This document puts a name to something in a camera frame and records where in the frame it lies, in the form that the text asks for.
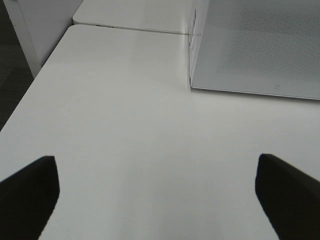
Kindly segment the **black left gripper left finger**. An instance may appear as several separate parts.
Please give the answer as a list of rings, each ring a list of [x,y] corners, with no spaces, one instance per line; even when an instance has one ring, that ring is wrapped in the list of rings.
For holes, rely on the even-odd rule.
[[[0,182],[0,238],[38,240],[60,196],[54,156],[43,156]]]

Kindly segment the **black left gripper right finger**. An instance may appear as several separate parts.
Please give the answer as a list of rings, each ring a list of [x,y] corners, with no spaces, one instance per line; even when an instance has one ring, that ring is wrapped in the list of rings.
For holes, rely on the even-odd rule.
[[[259,156],[255,194],[280,240],[320,238],[320,182],[272,154]]]

